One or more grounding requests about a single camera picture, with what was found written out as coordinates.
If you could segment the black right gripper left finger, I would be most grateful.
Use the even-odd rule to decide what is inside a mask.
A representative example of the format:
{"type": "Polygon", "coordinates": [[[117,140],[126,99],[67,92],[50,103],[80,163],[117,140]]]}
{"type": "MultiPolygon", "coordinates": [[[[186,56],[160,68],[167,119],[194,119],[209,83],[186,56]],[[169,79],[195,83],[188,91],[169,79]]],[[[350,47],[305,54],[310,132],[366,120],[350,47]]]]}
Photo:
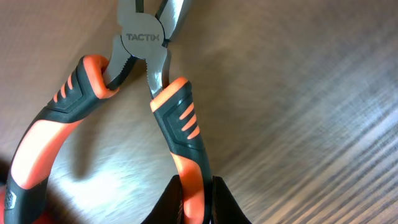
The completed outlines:
{"type": "Polygon", "coordinates": [[[183,197],[180,177],[174,175],[142,224],[182,224],[183,197]]]}

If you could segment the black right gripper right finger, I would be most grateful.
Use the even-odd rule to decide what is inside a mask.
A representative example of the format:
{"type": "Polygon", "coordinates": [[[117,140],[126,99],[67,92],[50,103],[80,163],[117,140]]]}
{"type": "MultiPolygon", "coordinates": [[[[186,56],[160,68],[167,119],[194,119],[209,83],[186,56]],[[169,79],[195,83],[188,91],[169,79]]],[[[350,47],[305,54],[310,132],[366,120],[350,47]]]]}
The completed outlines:
{"type": "Polygon", "coordinates": [[[251,224],[221,177],[213,176],[212,194],[212,223],[251,224]]]}

